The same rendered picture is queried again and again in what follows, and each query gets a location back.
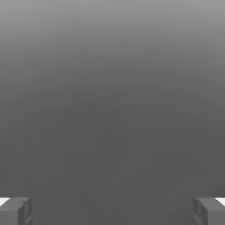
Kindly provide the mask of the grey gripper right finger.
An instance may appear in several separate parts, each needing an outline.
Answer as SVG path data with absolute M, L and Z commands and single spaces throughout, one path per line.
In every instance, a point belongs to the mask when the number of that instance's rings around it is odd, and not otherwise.
M 225 197 L 194 198 L 192 225 L 225 225 Z

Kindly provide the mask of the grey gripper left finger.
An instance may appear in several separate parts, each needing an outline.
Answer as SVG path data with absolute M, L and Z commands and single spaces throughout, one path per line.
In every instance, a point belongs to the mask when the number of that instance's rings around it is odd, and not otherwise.
M 33 225 L 32 198 L 5 198 L 0 203 L 0 225 Z

